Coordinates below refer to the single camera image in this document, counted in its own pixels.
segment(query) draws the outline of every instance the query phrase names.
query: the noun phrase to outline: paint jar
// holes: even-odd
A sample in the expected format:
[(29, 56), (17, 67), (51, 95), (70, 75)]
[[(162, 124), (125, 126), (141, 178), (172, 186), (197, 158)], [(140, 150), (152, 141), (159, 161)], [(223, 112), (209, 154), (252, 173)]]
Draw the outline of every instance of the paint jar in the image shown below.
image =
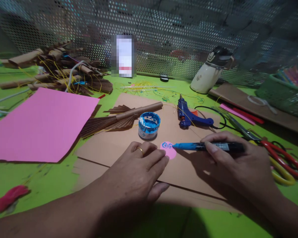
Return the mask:
[(138, 135), (145, 139), (151, 140), (157, 136), (160, 126), (160, 117), (154, 112), (145, 112), (139, 117)]

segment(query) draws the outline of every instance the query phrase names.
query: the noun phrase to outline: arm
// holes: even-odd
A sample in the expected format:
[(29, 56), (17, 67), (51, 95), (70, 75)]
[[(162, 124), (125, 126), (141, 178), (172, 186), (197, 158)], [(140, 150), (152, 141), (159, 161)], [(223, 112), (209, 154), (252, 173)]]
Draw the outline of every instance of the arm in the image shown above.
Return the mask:
[(132, 211), (160, 197), (169, 185), (154, 184), (168, 161), (165, 151), (154, 144), (132, 142), (111, 168), (84, 189), (0, 219), (0, 237), (95, 237), (117, 224), (115, 218), (126, 220)]
[[(231, 156), (213, 141), (239, 142), (245, 153)], [(227, 183), (253, 203), (283, 237), (298, 238), (298, 206), (285, 198), (276, 186), (267, 151), (229, 132), (220, 132), (202, 139), (209, 159), (213, 160), (211, 175)]]

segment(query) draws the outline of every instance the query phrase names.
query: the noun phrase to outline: pink strip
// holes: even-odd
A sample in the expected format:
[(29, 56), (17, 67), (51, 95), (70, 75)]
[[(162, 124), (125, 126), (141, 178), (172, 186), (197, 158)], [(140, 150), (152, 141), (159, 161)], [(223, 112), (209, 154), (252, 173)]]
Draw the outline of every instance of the pink strip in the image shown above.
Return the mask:
[(256, 125), (256, 123), (255, 123), (253, 120), (251, 120), (251, 119), (249, 119), (249, 118), (243, 116), (242, 114), (240, 114), (240, 113), (238, 113), (238, 112), (236, 112), (236, 111), (233, 111), (231, 108), (229, 108), (229, 107), (226, 106), (225, 104), (222, 103), (222, 104), (220, 105), (220, 107), (223, 108), (224, 110), (226, 110), (226, 111), (232, 113), (233, 115), (238, 116), (239, 118), (242, 118), (244, 121), (247, 121), (249, 124), (252, 124), (253, 126)]

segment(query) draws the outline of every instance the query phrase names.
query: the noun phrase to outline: ring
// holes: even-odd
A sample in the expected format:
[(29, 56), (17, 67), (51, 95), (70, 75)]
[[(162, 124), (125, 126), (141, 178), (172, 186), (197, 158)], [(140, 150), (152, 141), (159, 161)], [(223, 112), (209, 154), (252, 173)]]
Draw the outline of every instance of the ring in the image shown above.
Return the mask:
[(142, 156), (144, 156), (143, 154), (143, 150), (140, 148), (140, 147), (137, 147), (137, 149), (140, 149), (141, 153), (142, 153)]

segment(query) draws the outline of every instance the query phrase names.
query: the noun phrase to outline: green tablecloth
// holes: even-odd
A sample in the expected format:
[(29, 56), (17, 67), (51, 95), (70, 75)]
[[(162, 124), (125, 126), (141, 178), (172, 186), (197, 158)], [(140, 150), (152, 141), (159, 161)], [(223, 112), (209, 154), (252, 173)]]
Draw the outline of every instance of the green tablecloth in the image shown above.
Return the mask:
[[(28, 75), (35, 75), (35, 68), (24, 69)], [(27, 78), (26, 73), (9, 72), (0, 74), (0, 82), (11, 81), (15, 79)], [(142, 81), (150, 82), (158, 86), (168, 86), (165, 90), (133, 92), (141, 97), (148, 97), (155, 100), (162, 100), (171, 103), (177, 103), (179, 93), (188, 102), (189, 107), (198, 105), (213, 106), (218, 105), (215, 100), (208, 96), (197, 94), (189, 88), (189, 82), (170, 80), (168, 83), (161, 82), (158, 78), (137, 76), (133, 79), (116, 78), (105, 76), (114, 84), (112, 94), (106, 95), (100, 100), (101, 109), (97, 116), (105, 114), (102, 111), (111, 108), (118, 95), (122, 92), (121, 86), (128, 86)], [(24, 90), (20, 89), (0, 89), (0, 98)], [(248, 94), (254, 94), (252, 89), (242, 89)], [(94, 97), (99, 97), (102, 93), (95, 93)], [(7, 108), (15, 108), (25, 98), (26, 93), (2, 102), (0, 105)], [(249, 128), (250, 125), (239, 118), (236, 118), (242, 125)], [(298, 156), (298, 147), (290, 142), (277, 137), (271, 132), (260, 126), (252, 127), (261, 136), (266, 136), (270, 141), (276, 140), (282, 143), (286, 148), (292, 148), (293, 153)], [(84, 141), (80, 140), (76, 148), (82, 146)], [(43, 205), (56, 198), (68, 195), (72, 192), (78, 175), (72, 173), (73, 164), (77, 157), (73, 151), (63, 161), (57, 164), (39, 163), (6, 163), (0, 161), (0, 197), (14, 186), (23, 184), (31, 189), (31, 193), (19, 199), (15, 209), (0, 214), (0, 218), (7, 214), (22, 212), (40, 205)], [(285, 187), (279, 185), (283, 194), (298, 204), (298, 182), (295, 186)], [(208, 209), (197, 209), (180, 207), (175, 205), (160, 205), (153, 207), (146, 221), (141, 223), (123, 237), (270, 237), (270, 235), (245, 215), (229, 213), (223, 211), (214, 211)]]

